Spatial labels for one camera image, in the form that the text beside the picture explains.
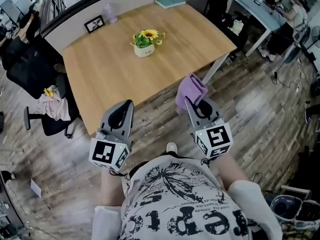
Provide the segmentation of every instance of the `purple cloth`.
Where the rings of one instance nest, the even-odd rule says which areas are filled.
[[[194,73],[190,73],[182,80],[179,86],[175,104],[180,110],[187,110],[185,104],[186,97],[188,97],[193,104],[198,105],[207,92],[208,88],[201,80]]]

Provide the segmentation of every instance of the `white desk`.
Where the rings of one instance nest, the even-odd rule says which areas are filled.
[[[263,2],[259,6],[255,3],[255,0],[228,0],[226,12],[229,12],[233,1],[239,3],[265,27],[265,32],[263,33],[263,35],[245,54],[245,56],[249,57],[252,52],[257,49],[257,47],[263,42],[263,40],[265,40],[272,31],[279,29],[282,24],[285,23],[285,21],[282,15],[279,14],[279,12],[274,11],[274,14],[271,15],[270,7],[268,7]]]

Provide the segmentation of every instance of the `hand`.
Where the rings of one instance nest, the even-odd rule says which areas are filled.
[[[12,34],[11,34],[10,32],[7,32],[7,33],[5,34],[5,38],[6,38],[6,39],[11,39],[11,38],[12,38]]]

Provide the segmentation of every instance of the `yellow sunflower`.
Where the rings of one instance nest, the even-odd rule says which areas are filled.
[[[146,30],[142,30],[141,34],[143,37],[145,38],[149,38],[151,41],[153,39],[156,39],[158,36],[158,31],[156,31],[155,29],[146,29]]]

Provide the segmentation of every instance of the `desk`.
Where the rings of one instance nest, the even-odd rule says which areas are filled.
[[[226,12],[229,12],[233,1],[239,3],[265,27],[265,32],[263,33],[263,35],[245,54],[245,56],[249,57],[252,52],[257,49],[257,47],[267,38],[267,36],[272,31],[279,29],[281,25],[285,23],[285,21],[282,15],[279,14],[279,12],[274,11],[274,14],[271,15],[271,8],[269,6],[267,6],[264,2],[262,2],[259,6],[254,2],[255,0],[228,0]]]
[[[141,29],[166,32],[161,46],[144,58],[135,55],[133,34]],[[90,135],[114,104],[139,105],[163,89],[216,61],[206,83],[236,46],[209,20],[185,4],[163,9],[148,4],[119,21],[86,34],[63,51],[69,82]]]

